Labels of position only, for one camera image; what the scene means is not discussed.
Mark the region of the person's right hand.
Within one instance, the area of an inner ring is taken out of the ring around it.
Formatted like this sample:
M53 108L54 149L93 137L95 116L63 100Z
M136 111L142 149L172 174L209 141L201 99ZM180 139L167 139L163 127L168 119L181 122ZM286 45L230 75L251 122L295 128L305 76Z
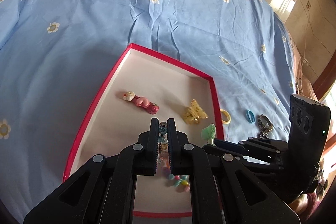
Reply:
M315 212L320 202L317 200L317 195L313 193L305 193L289 204L289 207L294 210L301 223L305 223Z

